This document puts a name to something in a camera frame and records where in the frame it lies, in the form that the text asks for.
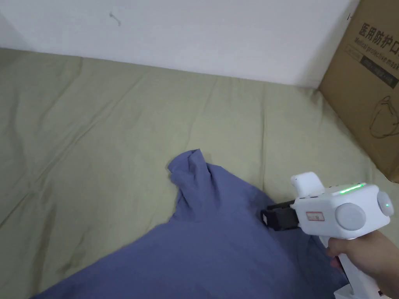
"white trigger handle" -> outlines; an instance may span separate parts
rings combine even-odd
[[[329,237],[321,236],[320,240],[325,247],[328,247]],[[364,272],[360,271],[354,264],[352,264],[346,254],[340,254],[338,258],[350,284],[345,285],[341,289],[334,292],[336,299],[387,298],[386,296],[381,296],[378,293],[379,287],[376,281]]]
[[[291,183],[295,187],[299,197],[320,195],[326,191],[318,176],[313,172],[293,176]],[[320,240],[325,247],[328,247],[328,239],[329,237],[327,236],[320,236]],[[376,281],[356,268],[346,254],[340,254],[338,258],[350,284],[334,292],[336,299],[388,298],[379,293]]]

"finger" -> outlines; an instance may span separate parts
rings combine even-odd
[[[328,240],[328,248],[330,249],[330,256],[338,256],[341,253],[346,253],[348,240],[330,238]]]
[[[338,261],[338,258],[334,258],[331,260],[330,262],[331,267],[339,269],[339,270],[343,270],[341,263]]]
[[[332,253],[330,247],[327,247],[326,250],[327,250],[327,255],[328,255],[328,256],[330,256],[330,257],[332,257],[332,258],[333,258],[334,256],[336,256],[335,254]]]

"mattress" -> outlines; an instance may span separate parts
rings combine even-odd
[[[26,298],[166,222],[166,166],[200,148],[265,191],[389,182],[319,91],[0,49],[0,298]],[[399,245],[398,217],[382,231]]]

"blue cloth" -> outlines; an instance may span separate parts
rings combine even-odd
[[[179,187],[169,222],[34,298],[320,299],[347,283],[318,238],[267,229],[270,198],[200,150],[169,170]]]

